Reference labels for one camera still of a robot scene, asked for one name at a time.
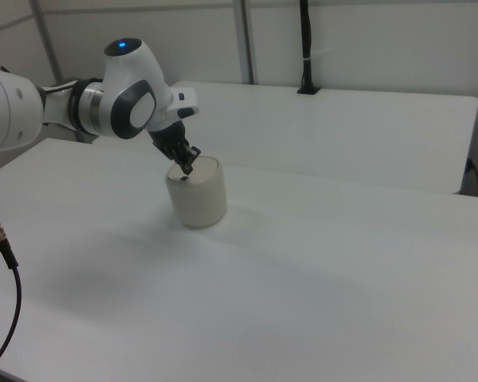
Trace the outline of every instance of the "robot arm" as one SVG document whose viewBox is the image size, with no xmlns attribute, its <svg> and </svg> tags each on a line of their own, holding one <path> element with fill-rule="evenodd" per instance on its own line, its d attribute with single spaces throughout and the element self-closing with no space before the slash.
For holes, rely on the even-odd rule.
<svg viewBox="0 0 478 382">
<path fill-rule="evenodd" d="M 78 80 L 36 88 L 0 71 L 0 150 L 32 142 L 42 123 L 84 134 L 122 139 L 147 130 L 154 145 L 189 174 L 200 154 L 185 139 L 181 121 L 198 112 L 192 88 L 170 88 L 158 61 L 139 39 L 113 41 L 104 50 L 102 80 Z"/>
</svg>

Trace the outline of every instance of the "white cup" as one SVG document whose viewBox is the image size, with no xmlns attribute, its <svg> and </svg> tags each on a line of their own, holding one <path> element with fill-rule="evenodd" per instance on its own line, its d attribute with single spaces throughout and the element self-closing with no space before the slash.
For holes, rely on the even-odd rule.
<svg viewBox="0 0 478 382">
<path fill-rule="evenodd" d="M 167 172 L 165 182 L 177 218 L 188 227 L 217 223 L 226 212 L 223 167 L 216 158 L 200 156 L 193 171 L 185 175 L 179 165 Z"/>
</svg>

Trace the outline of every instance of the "table surface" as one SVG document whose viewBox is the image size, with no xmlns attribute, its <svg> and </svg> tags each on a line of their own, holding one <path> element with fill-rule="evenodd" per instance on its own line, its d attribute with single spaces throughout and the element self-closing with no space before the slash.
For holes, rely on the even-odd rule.
<svg viewBox="0 0 478 382">
<path fill-rule="evenodd" d="M 57 381 L 478 381 L 478 198 L 225 166 L 189 230 L 159 153 L 47 139 L 0 170 L 24 304 L 0 369 Z M 0 256 L 0 344 L 14 311 Z"/>
<path fill-rule="evenodd" d="M 225 164 L 440 193 L 460 190 L 478 99 L 180 82 L 190 144 Z M 152 150 L 147 133 L 101 146 Z"/>
</svg>

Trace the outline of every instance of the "black mount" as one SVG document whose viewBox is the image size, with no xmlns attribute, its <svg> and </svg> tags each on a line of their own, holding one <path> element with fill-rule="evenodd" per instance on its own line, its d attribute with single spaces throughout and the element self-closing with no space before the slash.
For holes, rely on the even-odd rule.
<svg viewBox="0 0 478 382">
<path fill-rule="evenodd" d="M 300 0 L 301 13 L 301 37 L 303 40 L 303 79 L 299 94 L 317 93 L 320 88 L 314 86 L 311 80 L 311 25 L 310 15 L 308 14 L 308 0 Z"/>
<path fill-rule="evenodd" d="M 196 147 L 190 147 L 185 138 L 186 128 L 182 121 L 173 123 L 160 131 L 149 131 L 152 144 L 158 148 L 171 161 L 175 161 L 186 175 L 193 171 L 191 164 L 200 154 Z"/>
</svg>

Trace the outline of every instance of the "white wall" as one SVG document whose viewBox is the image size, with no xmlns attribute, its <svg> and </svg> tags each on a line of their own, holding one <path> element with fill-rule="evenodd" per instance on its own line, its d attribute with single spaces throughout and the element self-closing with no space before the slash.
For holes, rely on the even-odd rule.
<svg viewBox="0 0 478 382">
<path fill-rule="evenodd" d="M 232 0 L 44 0 L 41 8 L 65 77 L 102 76 L 104 47 L 137 37 L 158 58 L 168 84 L 243 82 Z"/>
<path fill-rule="evenodd" d="M 251 1 L 259 84 L 299 86 L 299 7 L 289 3 Z M 320 86 L 478 97 L 478 3 L 312 6 L 310 15 L 312 49 L 332 49 L 312 62 Z M 478 117 L 471 155 L 478 167 Z"/>
<path fill-rule="evenodd" d="M 28 0 L 0 1 L 0 64 L 38 85 L 55 82 Z M 43 127 L 33 144 L 0 152 L 0 167 L 47 137 L 74 140 L 74 133 L 56 126 Z"/>
</svg>

